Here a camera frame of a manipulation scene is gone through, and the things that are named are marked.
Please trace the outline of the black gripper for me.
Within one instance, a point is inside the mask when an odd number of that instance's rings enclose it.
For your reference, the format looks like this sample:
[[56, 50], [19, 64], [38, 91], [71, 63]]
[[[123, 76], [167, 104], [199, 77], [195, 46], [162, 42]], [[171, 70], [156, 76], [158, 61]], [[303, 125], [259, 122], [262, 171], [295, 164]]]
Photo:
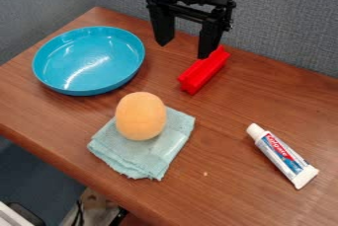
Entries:
[[156, 42], [164, 46], [174, 38], [174, 15], [202, 23], [199, 31], [198, 57], [207, 58], [217, 49], [223, 31], [233, 28], [234, 0], [148, 0], [148, 10]]

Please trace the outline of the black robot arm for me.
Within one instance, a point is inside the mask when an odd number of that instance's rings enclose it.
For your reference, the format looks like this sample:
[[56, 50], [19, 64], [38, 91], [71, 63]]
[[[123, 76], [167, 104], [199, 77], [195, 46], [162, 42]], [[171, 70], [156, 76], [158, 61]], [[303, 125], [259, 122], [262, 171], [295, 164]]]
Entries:
[[168, 44], [175, 35], [175, 19], [202, 25], [198, 57], [206, 58], [217, 49], [222, 35], [233, 29], [234, 0], [147, 0], [156, 42]]

